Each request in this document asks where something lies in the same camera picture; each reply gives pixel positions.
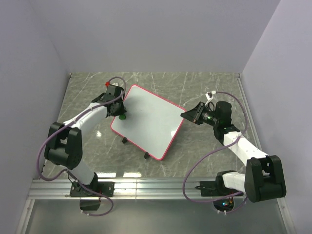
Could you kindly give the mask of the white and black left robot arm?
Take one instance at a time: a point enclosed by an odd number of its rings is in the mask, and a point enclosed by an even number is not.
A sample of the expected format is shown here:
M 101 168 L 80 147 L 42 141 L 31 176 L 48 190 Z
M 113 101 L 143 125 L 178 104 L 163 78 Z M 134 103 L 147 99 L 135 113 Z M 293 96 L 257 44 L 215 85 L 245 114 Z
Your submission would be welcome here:
M 107 117 L 125 117 L 125 89 L 106 83 L 106 92 L 93 99 L 87 108 L 63 123 L 54 122 L 49 129 L 44 157 L 62 166 L 87 196 L 100 193 L 98 176 L 82 161 L 83 137 Z

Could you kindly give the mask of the green whiteboard eraser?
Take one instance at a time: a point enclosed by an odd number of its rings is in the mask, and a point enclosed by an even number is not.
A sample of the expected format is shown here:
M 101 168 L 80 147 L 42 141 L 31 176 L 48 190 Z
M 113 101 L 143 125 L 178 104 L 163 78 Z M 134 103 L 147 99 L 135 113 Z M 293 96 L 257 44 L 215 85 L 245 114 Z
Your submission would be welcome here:
M 120 120 L 125 120 L 126 119 L 126 115 L 125 114 L 119 115 L 118 118 Z

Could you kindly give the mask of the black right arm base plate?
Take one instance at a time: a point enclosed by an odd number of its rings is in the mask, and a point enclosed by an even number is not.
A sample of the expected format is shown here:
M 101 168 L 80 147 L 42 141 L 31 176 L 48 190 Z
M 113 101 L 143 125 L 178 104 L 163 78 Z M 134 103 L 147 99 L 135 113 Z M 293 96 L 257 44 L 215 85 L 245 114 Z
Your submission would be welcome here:
M 195 186 L 196 190 L 200 190 L 202 197 L 208 196 L 226 196 L 235 193 L 235 190 L 226 188 L 220 182 L 217 181 L 200 181 L 198 186 Z

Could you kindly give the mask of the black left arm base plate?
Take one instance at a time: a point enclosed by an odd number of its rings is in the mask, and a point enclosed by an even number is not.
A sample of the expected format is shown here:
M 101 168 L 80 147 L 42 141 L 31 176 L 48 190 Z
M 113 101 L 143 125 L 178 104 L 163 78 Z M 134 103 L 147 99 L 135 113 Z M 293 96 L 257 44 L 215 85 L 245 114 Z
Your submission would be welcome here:
M 79 183 L 72 182 L 70 197 L 93 197 L 97 194 L 102 194 L 107 197 L 112 197 L 114 193 L 114 182 L 98 182 L 97 185 L 84 185 L 87 189 L 83 188 Z

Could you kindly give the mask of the pink framed whiteboard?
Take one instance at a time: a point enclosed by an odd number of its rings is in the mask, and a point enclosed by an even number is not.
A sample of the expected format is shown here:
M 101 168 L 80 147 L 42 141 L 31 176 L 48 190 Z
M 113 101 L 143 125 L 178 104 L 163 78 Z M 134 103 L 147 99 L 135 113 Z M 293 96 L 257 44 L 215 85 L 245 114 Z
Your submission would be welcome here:
M 163 160 L 176 137 L 186 110 L 179 105 L 137 85 L 132 85 L 124 99 L 126 118 L 111 123 L 116 134 L 156 160 Z

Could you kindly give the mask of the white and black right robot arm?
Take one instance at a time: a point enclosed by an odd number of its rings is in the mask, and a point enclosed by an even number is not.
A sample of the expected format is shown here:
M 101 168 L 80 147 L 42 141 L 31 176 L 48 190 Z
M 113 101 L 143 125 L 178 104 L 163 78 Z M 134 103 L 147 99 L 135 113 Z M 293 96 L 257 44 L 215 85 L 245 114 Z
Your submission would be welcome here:
M 224 149 L 231 150 L 245 165 L 245 173 L 223 171 L 215 178 L 217 196 L 241 192 L 253 203 L 286 196 L 281 159 L 270 156 L 250 143 L 232 124 L 232 106 L 226 101 L 211 105 L 200 102 L 195 108 L 181 114 L 184 119 L 213 127 L 215 138 Z

